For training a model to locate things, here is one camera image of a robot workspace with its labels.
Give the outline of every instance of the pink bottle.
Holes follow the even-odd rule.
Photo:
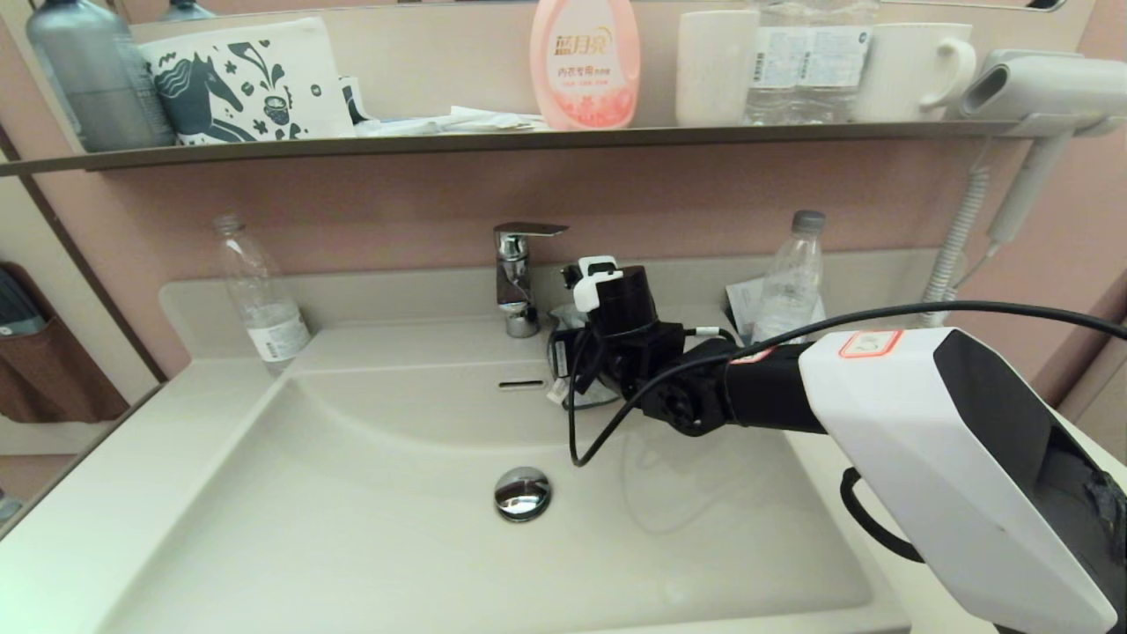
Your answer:
[[[625,127],[638,105],[641,51],[630,0],[540,0],[532,87],[556,130]]]

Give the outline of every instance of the white sink basin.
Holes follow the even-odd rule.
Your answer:
[[[636,414],[577,470],[545,389],[498,389],[535,379],[542,361],[287,376],[100,632],[904,631],[784,435]],[[580,414],[580,449],[612,412]],[[492,507],[517,466],[553,486],[522,525]]]

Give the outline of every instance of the faucet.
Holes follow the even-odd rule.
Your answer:
[[[529,270],[529,236],[551,236],[567,231],[560,224],[506,222],[494,226],[497,255],[497,305],[505,312],[505,332],[527,339],[540,332]]]

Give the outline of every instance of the white cup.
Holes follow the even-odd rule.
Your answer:
[[[978,68],[968,24],[877,25],[853,120],[939,120]]]
[[[695,11],[677,36],[677,125],[739,125],[751,86],[760,12]]]

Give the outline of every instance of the mug handle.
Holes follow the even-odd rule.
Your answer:
[[[920,99],[920,109],[925,111],[946,106],[961,97],[970,87],[970,82],[975,78],[975,69],[978,66],[978,55],[975,53],[975,47],[961,39],[944,37],[939,43],[938,53],[943,57],[953,55],[957,65],[942,90],[924,95]]]

